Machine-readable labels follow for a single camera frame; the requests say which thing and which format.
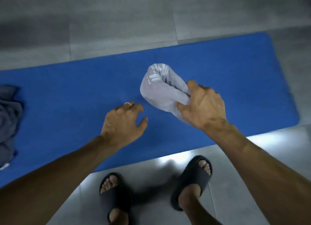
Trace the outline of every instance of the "silver ring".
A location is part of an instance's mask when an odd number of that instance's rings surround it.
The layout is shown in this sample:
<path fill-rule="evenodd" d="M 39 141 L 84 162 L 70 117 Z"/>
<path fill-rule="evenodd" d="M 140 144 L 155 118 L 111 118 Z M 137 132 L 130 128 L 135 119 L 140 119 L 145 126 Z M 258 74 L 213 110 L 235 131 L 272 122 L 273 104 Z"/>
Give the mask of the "silver ring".
<path fill-rule="evenodd" d="M 128 104 L 130 104 L 130 105 L 132 106 L 132 104 L 131 104 L 130 102 L 126 102 L 126 103 L 128 103 Z M 126 103 L 124 103 L 124 105 L 125 105 Z"/>

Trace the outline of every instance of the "person's left hand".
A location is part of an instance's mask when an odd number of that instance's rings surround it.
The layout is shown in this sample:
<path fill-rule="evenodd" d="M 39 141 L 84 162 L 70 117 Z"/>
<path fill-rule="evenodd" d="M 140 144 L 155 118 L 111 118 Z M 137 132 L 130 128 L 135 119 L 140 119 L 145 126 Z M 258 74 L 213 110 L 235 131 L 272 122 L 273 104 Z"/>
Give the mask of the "person's left hand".
<path fill-rule="evenodd" d="M 119 108 L 110 111 L 105 118 L 101 136 L 107 144 L 116 147 L 116 150 L 125 147 L 142 136 L 147 128 L 148 118 L 143 118 L 142 122 L 136 126 L 138 113 L 142 113 L 144 108 L 140 103 L 129 101 Z"/>

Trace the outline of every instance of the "foot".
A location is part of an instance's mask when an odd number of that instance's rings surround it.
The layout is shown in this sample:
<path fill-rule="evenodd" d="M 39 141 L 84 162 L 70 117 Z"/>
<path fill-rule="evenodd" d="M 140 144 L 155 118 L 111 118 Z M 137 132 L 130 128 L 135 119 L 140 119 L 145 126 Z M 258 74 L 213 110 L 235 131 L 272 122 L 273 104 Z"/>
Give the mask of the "foot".
<path fill-rule="evenodd" d="M 103 183 L 100 193 L 103 194 L 110 190 L 111 188 L 114 188 L 118 185 L 118 178 L 114 175 L 111 175 L 109 178 L 106 179 L 106 181 Z M 120 210 L 119 208 L 114 208 L 109 213 L 109 220 L 111 222 L 120 219 L 120 218 L 126 218 L 128 220 L 128 214 L 127 212 L 124 212 Z"/>
<path fill-rule="evenodd" d="M 198 162 L 198 166 L 200 166 L 202 169 L 208 173 L 208 175 L 211 175 L 210 165 L 205 160 L 200 160 Z M 184 206 L 189 204 L 190 200 L 195 198 L 199 199 L 201 194 L 201 188 L 198 184 L 190 184 L 187 187 L 183 189 L 181 194 L 178 197 L 178 204 L 183 209 Z"/>

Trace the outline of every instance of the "floor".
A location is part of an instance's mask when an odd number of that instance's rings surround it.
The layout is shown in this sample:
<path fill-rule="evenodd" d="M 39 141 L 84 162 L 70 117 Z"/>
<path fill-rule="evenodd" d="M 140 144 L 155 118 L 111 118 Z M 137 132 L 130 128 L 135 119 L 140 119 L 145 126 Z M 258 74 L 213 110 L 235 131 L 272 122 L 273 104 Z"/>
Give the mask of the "floor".
<path fill-rule="evenodd" d="M 311 0 L 0 0 L 0 70 L 267 31 L 300 114 L 296 127 L 249 139 L 311 180 Z M 217 145 L 90 174 L 48 225 L 107 224 L 98 186 L 120 172 L 136 192 L 138 224 L 189 224 L 169 205 L 197 154 L 213 177 L 204 207 L 224 224 L 267 224 Z"/>

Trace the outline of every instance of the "gray fabric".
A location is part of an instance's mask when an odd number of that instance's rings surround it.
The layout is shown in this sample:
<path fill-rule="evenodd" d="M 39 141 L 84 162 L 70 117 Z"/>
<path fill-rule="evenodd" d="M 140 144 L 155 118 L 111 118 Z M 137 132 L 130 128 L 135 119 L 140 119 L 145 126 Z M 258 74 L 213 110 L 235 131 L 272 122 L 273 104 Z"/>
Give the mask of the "gray fabric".
<path fill-rule="evenodd" d="M 21 103 L 13 101 L 17 88 L 0 85 L 0 167 L 14 157 L 13 139 L 23 114 Z"/>
<path fill-rule="evenodd" d="M 189 104 L 188 86 L 168 65 L 149 66 L 140 85 L 140 93 L 154 107 L 171 112 L 178 119 L 189 124 L 176 108 L 176 102 Z"/>

